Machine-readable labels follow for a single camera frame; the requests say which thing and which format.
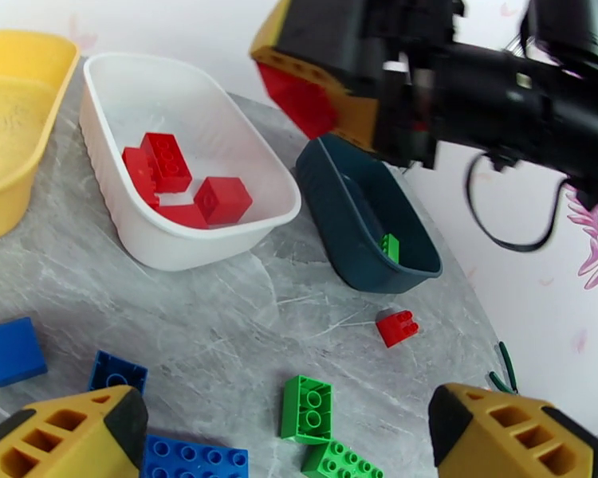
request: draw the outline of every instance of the red lego brick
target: red lego brick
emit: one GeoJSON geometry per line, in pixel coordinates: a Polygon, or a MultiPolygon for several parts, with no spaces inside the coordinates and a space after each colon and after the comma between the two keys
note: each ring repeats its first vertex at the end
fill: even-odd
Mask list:
{"type": "Polygon", "coordinates": [[[176,222],[177,224],[194,229],[208,229],[206,219],[204,219],[202,211],[199,210],[197,204],[188,204],[186,206],[160,206],[155,210],[166,219],[176,222]]]}
{"type": "Polygon", "coordinates": [[[155,195],[153,169],[148,164],[146,153],[140,148],[126,147],[122,152],[122,160],[137,193],[150,207],[156,208],[159,198],[155,195]]]}
{"type": "Polygon", "coordinates": [[[253,199],[239,177],[208,177],[195,195],[208,224],[234,224],[253,199]]]}
{"type": "Polygon", "coordinates": [[[419,325],[412,320],[412,316],[411,311],[400,311],[376,322],[376,327],[387,348],[393,347],[419,332],[419,325]]]}
{"type": "Polygon", "coordinates": [[[157,192],[176,194],[184,192],[193,181],[186,160],[175,137],[168,133],[147,133],[142,150],[149,157],[155,173],[157,192]]]}
{"type": "Polygon", "coordinates": [[[258,67],[270,97],[309,139],[334,129],[336,110],[321,86],[261,63],[258,67]]]}

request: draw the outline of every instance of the gray marble table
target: gray marble table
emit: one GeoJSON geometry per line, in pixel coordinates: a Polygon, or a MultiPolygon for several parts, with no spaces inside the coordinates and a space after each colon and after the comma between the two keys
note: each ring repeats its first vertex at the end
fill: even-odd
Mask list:
{"type": "MultiPolygon", "coordinates": [[[[399,296],[360,293],[330,267],[307,208],[252,251],[186,272],[145,268],[121,247],[85,153],[76,71],[22,223],[0,239],[0,322],[31,315],[49,373],[0,389],[0,421],[86,391],[98,349],[149,369],[149,428],[247,448],[250,476],[301,476],[306,447],[277,437],[296,374],[334,386],[334,435],[387,477],[436,476],[427,403],[444,382],[483,386],[496,337],[438,230],[414,200],[443,276],[399,296]],[[387,350],[386,308],[421,330],[387,350]]],[[[272,108],[237,100],[283,162],[305,139],[272,108]]],[[[408,195],[412,194],[404,187],[408,195]]]]}

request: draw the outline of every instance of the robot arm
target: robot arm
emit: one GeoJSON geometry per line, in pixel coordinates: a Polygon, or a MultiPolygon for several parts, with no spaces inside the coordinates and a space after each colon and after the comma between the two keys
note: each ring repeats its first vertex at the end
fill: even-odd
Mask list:
{"type": "MultiPolygon", "coordinates": [[[[455,42],[464,13],[462,0],[281,0],[250,54],[310,139],[332,132],[393,165],[431,169],[438,141],[474,147],[495,170],[522,160],[562,172],[590,210],[598,0],[530,1],[523,45],[533,38],[556,65],[455,42]]],[[[534,250],[550,233],[539,245],[495,242],[534,250]]]]}

